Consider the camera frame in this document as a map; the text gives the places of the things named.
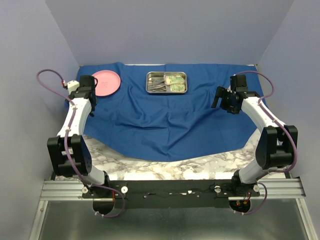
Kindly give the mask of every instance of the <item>blue tablecloth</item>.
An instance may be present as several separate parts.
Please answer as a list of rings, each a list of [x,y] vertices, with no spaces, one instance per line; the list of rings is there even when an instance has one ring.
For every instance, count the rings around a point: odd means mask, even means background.
[[[80,67],[81,75],[101,70],[119,74],[121,86],[113,95],[98,98],[95,117],[88,117],[84,134],[125,156],[172,162],[243,148],[256,126],[238,115],[211,108],[216,88],[228,88],[230,76],[256,70],[230,64],[124,65],[113,63]],[[149,95],[148,72],[184,72],[184,95]],[[250,91],[262,95],[259,79],[248,73]]]

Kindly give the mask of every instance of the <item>metal frame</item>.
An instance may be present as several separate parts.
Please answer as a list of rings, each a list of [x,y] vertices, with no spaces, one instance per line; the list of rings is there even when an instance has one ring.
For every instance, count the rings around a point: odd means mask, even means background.
[[[305,191],[299,178],[262,179],[268,191],[268,199],[296,199],[303,221],[303,225],[310,240],[318,240],[311,217],[304,200]],[[112,201],[112,198],[83,198],[82,188],[84,185],[79,181],[44,181],[39,205],[34,218],[29,240],[38,240],[45,220],[45,214],[49,201]],[[260,188],[260,196],[251,199],[263,199],[265,190]],[[229,197],[229,200],[242,200],[243,197]]]

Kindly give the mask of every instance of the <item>gray floor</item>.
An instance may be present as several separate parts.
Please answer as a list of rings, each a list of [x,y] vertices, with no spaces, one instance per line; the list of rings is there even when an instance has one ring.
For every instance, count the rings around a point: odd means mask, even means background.
[[[105,219],[90,202],[49,203],[41,240],[306,240],[294,199],[267,200],[241,216],[230,209],[129,209]]]

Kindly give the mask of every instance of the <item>round plate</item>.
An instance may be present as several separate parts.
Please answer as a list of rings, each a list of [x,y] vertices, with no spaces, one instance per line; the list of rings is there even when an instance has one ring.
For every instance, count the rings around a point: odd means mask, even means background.
[[[111,95],[120,87],[120,77],[114,71],[97,71],[92,76],[98,79],[98,84],[95,87],[95,95],[98,97]]]

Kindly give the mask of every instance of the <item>blue cloth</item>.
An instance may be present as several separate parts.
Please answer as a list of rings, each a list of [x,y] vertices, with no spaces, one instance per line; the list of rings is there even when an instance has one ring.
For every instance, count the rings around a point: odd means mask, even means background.
[[[254,66],[131,66],[117,62],[82,66],[77,80],[101,70],[118,73],[121,85],[114,94],[98,98],[95,117],[88,117],[84,134],[125,156],[172,162],[232,151],[243,148],[256,129],[243,112],[233,115],[219,107],[211,108],[218,86],[228,88],[230,76],[256,71]],[[148,72],[184,72],[188,91],[184,95],[149,95]],[[250,91],[262,96],[258,77],[252,73],[246,76]]]

